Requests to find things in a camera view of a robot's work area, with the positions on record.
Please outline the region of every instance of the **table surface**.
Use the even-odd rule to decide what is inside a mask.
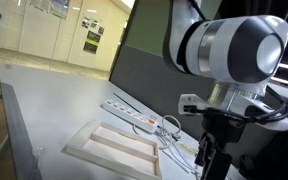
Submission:
[[[55,179],[132,179],[63,152],[69,140],[89,121],[98,119],[134,133],[132,126],[105,111],[106,99],[122,104],[115,94],[143,114],[160,116],[109,81],[90,79],[46,70],[1,64],[0,82],[17,178],[29,179],[34,157],[32,148],[43,147],[39,160],[40,178]],[[171,130],[176,127],[166,122]],[[140,135],[161,143],[153,135]],[[180,132],[181,142],[197,148],[198,142]],[[195,179],[160,153],[163,179]],[[243,179],[231,166],[231,179]]]

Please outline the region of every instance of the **wooden tray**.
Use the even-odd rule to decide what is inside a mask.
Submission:
[[[162,179],[155,142],[97,120],[87,123],[65,151],[134,178]]]

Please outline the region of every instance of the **gray floor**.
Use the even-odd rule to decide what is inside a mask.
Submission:
[[[28,55],[0,48],[0,64],[16,64],[49,71],[75,74],[97,79],[108,79],[109,72],[90,69],[66,62]]]

